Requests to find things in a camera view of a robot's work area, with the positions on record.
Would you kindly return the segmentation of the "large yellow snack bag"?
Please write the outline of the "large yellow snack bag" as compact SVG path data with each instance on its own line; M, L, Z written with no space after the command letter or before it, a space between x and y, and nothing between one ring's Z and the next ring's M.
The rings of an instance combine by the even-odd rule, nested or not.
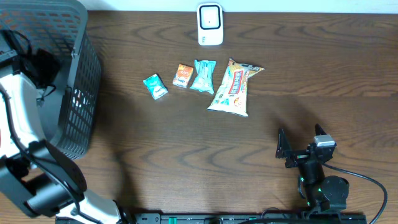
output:
M221 85L207 110L248 117L248 80L263 70L262 67L238 63L230 58Z

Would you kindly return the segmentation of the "orange tissue packet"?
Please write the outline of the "orange tissue packet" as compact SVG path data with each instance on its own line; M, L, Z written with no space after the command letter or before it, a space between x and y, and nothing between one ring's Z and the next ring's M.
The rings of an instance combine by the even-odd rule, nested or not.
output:
M173 79L173 84L182 88L186 88L193 75L193 67L179 64L177 72Z

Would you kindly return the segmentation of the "green Kleenex tissue packet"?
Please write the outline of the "green Kleenex tissue packet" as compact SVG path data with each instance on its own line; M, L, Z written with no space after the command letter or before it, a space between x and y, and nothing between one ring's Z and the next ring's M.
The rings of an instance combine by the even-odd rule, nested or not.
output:
M168 93L168 89L165 87L158 74L153 74L149 78L146 78L143 80L143 83L155 100L158 100Z

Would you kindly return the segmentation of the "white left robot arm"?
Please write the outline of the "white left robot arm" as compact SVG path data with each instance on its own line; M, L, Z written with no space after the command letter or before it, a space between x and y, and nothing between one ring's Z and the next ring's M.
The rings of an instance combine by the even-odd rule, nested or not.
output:
M1 192L25 215L66 223L130 223L114 200L88 190L80 168L46 138L38 104L60 62L16 30L1 30Z

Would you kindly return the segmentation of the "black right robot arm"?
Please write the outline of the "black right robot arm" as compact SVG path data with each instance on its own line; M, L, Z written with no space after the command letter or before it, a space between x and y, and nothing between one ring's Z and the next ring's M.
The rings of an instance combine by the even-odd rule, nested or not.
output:
M336 142L319 124L315 125L313 142L306 149L294 150L283 129L278 130L275 157L285 159L286 168L298 168L299 192L317 213L340 212L346 209L349 182L335 175L326 176L324 163L333 158Z

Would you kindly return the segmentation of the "light teal snack packet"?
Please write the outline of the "light teal snack packet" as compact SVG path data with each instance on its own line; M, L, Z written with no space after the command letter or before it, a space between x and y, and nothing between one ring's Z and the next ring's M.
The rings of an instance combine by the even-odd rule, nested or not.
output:
M216 67L216 61L214 60L195 60L195 69L197 76L194 79L190 89L198 90L200 92L208 92L214 94L213 88L213 72Z

